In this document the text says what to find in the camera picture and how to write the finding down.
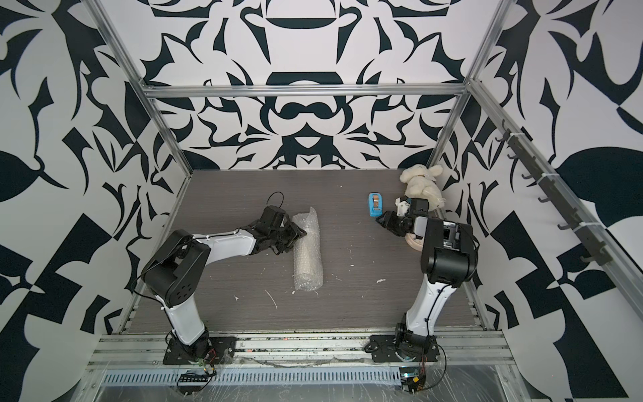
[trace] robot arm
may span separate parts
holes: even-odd
[[[387,211],[377,222],[397,236],[414,233],[424,239],[422,286],[395,334],[398,355],[412,360],[435,347],[435,322],[449,296],[473,276],[478,250],[471,225],[430,218],[425,199],[413,198],[409,204],[403,216]]]
[[[143,269],[141,277],[152,290],[172,324],[173,337],[194,360],[209,350],[208,330],[199,316],[194,291],[211,262],[272,249],[288,252],[306,232],[276,206],[261,218],[233,232],[192,235],[174,231]]]

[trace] hook rack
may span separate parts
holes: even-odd
[[[547,162],[543,160],[532,146],[527,142],[525,133],[510,132],[506,129],[500,141],[506,141],[509,147],[515,152],[514,156],[508,156],[509,159],[518,158],[525,166],[529,174],[522,174],[523,179],[536,179],[536,184],[540,186],[545,193],[545,197],[539,197],[541,203],[551,202],[565,219],[565,224],[559,224],[560,230],[572,229],[574,234],[580,239],[583,246],[591,255],[591,259],[598,265],[605,265],[612,260],[611,255],[604,249],[605,242],[600,241],[597,232],[592,230],[592,226],[601,225],[600,222],[587,221],[579,216],[579,211],[565,197],[566,185],[560,175],[555,172],[546,171]]]

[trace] black and white patterned wall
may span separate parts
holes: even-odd
[[[148,84],[216,86],[462,82],[498,0],[103,3]],[[428,160],[453,97],[164,102],[195,169],[385,169]]]
[[[109,0],[154,85],[463,81],[498,0]]]
[[[0,399],[78,381],[184,180],[78,0],[0,6]]]
[[[519,0],[482,82],[640,266],[643,3]],[[471,101],[440,178],[474,283],[537,401],[640,400],[643,323]]]
[[[386,169],[426,163],[453,95],[166,98],[194,169]]]

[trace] aluminum frame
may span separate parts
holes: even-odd
[[[183,172],[187,176],[191,175],[192,167],[190,166],[188,160],[185,158],[185,155],[183,154],[183,151],[176,141],[174,134],[165,123],[161,112],[150,100],[150,98],[148,98],[147,95],[143,92],[141,77],[136,70],[134,63],[132,63],[132,58],[127,53],[123,41],[118,36],[116,28],[114,28],[114,24],[112,24],[111,20],[109,19],[109,16],[107,15],[107,11],[105,11],[105,8],[103,7],[103,4],[101,4],[100,0],[82,0],[82,3],[87,8],[87,12],[96,24],[96,29],[98,29],[98,32],[105,40],[105,43],[110,48],[112,53],[114,53],[114,57],[116,58],[119,67],[121,67],[121,69],[125,73],[129,84],[132,86],[132,89],[138,97],[138,100],[141,102],[143,108],[150,116],[152,121],[154,121],[154,124],[156,124],[156,127],[158,128],[161,137],[170,149],[172,156],[177,161],[177,163],[179,163],[179,166],[181,167],[181,169],[183,169]]]
[[[467,83],[467,88],[500,132],[508,129],[511,133],[523,134],[518,129],[516,122],[500,107],[483,83],[472,80]],[[565,201],[576,209],[580,220],[584,223],[592,223],[586,227],[596,238],[605,243],[604,250],[612,257],[612,261],[602,266],[603,270],[614,282],[634,312],[643,320],[643,272],[602,225],[600,220],[585,207],[585,204],[574,194],[560,175],[556,174],[553,166],[547,162],[547,159],[527,136],[518,135],[517,139],[520,145],[534,158],[534,161],[543,172],[555,174],[552,176],[555,186],[563,194]]]
[[[235,357],[225,369],[263,369],[274,367],[340,370],[396,370],[417,366],[419,362],[374,363],[363,351],[371,334],[394,334],[394,328],[335,329],[280,333],[211,332],[210,336],[235,336],[239,339]],[[495,367],[508,401],[529,401],[513,355],[501,331],[484,331],[478,326],[439,327],[435,334],[444,348],[449,366],[490,365]],[[93,401],[103,380],[111,374],[141,374],[137,382],[156,381],[155,372],[168,369],[181,373],[195,365],[164,366],[164,334],[103,336],[82,376],[72,400]]]
[[[462,83],[341,84],[253,86],[144,86],[149,98],[203,98],[208,96],[341,96],[341,95],[461,95]]]
[[[470,81],[477,79],[480,73],[482,72],[482,69],[484,68],[487,60],[489,59],[491,50],[494,48],[494,46],[496,46],[496,43],[498,42],[498,38],[500,38],[500,34],[502,33],[502,27],[505,24],[505,21],[507,20],[509,11],[511,10],[511,7],[514,4],[516,4],[516,2],[517,0],[500,0],[500,2],[498,2],[496,11],[494,12],[493,18],[491,19],[491,24],[489,24],[489,27],[485,32],[484,39],[482,40],[482,43],[480,43],[480,47],[478,48],[478,51],[475,57],[473,58],[473,64],[471,65],[471,69],[469,70],[469,73],[467,74],[467,77],[464,80],[466,91],[463,95],[460,95],[458,97],[458,100],[456,101],[455,105],[451,109],[447,122],[444,124],[444,127],[442,128],[442,131],[438,136],[438,141],[435,144],[435,147],[433,148],[433,152],[431,152],[429,161],[426,163],[427,167],[436,165],[442,158],[442,154],[444,154],[444,149],[446,148],[446,145],[451,140],[451,136],[453,135],[455,126],[458,123],[458,120],[460,120],[460,117],[464,112],[464,108],[469,102],[470,92],[467,84]]]
[[[292,367],[310,365],[408,367],[419,362],[374,363],[364,352],[372,334],[395,334],[394,328],[334,329],[279,333],[210,332],[210,336],[235,336],[235,357],[226,367]],[[485,331],[479,326],[438,327],[437,341],[451,365],[514,365],[502,331]],[[165,334],[103,336],[89,359],[88,369],[150,369],[163,366],[167,345]],[[190,369],[193,365],[172,366]]]

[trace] metal grate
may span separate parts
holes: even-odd
[[[187,370],[107,370],[103,387],[175,385]],[[397,367],[309,367],[305,369],[217,369],[211,386],[238,385],[400,385]]]

